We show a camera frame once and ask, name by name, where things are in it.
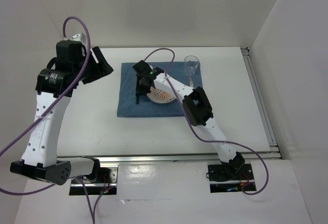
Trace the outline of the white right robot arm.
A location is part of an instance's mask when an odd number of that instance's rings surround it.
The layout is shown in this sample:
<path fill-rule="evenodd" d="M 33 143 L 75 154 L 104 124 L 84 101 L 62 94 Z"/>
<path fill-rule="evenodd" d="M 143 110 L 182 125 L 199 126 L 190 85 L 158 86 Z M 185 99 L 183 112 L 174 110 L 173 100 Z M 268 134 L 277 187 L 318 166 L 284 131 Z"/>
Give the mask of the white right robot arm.
<path fill-rule="evenodd" d="M 182 102 L 189 123 L 197 127 L 216 150 L 219 160 L 224 165 L 224 174 L 234 179 L 241 173 L 245 159 L 236 147 L 227 142 L 227 137 L 215 121 L 212 106 L 202 87 L 190 87 L 156 67 L 152 69 L 144 60 L 133 66 L 136 72 L 136 94 L 144 95 L 151 92 L 151 88 L 159 88 Z"/>

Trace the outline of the blue cloth placemat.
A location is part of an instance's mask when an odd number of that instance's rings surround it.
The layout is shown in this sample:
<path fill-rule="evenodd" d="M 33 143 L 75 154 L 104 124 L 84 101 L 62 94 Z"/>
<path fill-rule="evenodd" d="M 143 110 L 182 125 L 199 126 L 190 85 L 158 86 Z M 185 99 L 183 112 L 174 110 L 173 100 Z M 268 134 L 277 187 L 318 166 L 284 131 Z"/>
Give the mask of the blue cloth placemat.
<path fill-rule="evenodd" d="M 119 102 L 117 108 L 117 117 L 179 117 L 184 116 L 180 105 L 176 100 L 169 104 L 156 104 L 146 96 L 139 98 L 139 104 L 136 104 L 136 72 L 133 66 L 136 63 L 122 63 L 120 77 Z M 167 68 L 169 62 L 149 62 L 152 67 L 159 67 L 163 70 Z M 169 75 L 176 80 L 189 86 L 189 77 L 185 73 L 184 62 L 175 62 L 169 69 Z M 194 87 L 202 87 L 202 77 L 200 64 L 192 76 Z"/>

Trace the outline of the gold fork dark handle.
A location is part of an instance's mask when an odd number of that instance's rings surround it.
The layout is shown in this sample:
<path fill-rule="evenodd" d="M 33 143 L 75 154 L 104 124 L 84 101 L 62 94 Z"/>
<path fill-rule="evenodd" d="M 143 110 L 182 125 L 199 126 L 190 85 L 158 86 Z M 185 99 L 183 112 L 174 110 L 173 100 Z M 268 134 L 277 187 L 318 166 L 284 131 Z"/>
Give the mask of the gold fork dark handle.
<path fill-rule="evenodd" d="M 139 95 L 136 95 L 136 100 L 135 100 L 136 104 L 139 104 Z"/>

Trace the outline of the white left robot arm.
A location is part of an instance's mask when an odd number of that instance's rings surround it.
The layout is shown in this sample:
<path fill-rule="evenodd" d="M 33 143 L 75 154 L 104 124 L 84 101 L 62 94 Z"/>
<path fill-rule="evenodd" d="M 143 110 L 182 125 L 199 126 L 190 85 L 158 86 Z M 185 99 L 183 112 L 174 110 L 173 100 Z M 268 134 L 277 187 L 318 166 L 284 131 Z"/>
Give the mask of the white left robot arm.
<path fill-rule="evenodd" d="M 57 158 L 57 143 L 63 117 L 73 90 L 60 95 L 81 74 L 83 84 L 94 82 L 113 72 L 99 47 L 87 52 L 87 37 L 78 33 L 70 40 L 56 44 L 56 57 L 41 70 L 36 83 L 37 125 L 32 128 L 22 157 L 10 165 L 10 172 L 30 179 L 63 185 L 68 179 L 80 177 L 96 182 L 101 177 L 100 162 L 94 157 Z"/>

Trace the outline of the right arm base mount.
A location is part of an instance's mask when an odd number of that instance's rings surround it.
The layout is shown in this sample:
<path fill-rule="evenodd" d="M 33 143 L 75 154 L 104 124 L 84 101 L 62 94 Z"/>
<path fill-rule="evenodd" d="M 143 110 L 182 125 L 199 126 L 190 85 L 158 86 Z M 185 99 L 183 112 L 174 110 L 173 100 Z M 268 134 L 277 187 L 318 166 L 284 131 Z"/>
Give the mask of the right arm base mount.
<path fill-rule="evenodd" d="M 228 168 L 221 164 L 208 165 L 206 178 L 210 182 L 211 193 L 256 192 L 252 167 L 244 164 L 236 174 L 230 174 Z"/>

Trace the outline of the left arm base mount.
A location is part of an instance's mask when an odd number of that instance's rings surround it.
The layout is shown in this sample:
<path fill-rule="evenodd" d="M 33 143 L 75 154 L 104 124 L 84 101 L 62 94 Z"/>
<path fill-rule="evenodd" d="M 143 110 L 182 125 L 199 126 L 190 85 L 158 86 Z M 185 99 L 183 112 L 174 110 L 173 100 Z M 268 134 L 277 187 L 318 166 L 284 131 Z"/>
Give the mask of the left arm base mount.
<path fill-rule="evenodd" d="M 88 156 L 71 157 L 68 161 L 71 164 L 70 196 L 117 193 L 117 166 L 101 166 L 99 159 Z"/>

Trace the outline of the orange patterned plate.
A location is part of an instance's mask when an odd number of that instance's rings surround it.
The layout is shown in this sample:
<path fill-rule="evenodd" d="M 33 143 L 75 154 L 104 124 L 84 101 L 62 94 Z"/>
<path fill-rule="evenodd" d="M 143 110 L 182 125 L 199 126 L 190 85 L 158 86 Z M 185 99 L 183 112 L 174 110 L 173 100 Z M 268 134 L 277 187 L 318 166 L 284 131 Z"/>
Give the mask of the orange patterned plate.
<path fill-rule="evenodd" d="M 146 96 L 157 105 L 166 105 L 176 101 L 176 98 L 170 93 L 153 87 L 151 87 L 150 93 L 147 93 Z"/>

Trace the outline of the clear plastic cup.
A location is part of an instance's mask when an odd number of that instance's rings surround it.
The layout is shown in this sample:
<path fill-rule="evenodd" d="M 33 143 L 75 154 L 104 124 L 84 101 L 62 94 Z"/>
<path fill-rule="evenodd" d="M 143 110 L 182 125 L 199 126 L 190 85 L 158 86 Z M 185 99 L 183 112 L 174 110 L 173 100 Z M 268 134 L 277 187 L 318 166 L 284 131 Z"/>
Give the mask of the clear plastic cup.
<path fill-rule="evenodd" d="M 194 75 L 198 66 L 199 59 L 196 56 L 188 55 L 184 58 L 184 72 L 186 75 Z"/>

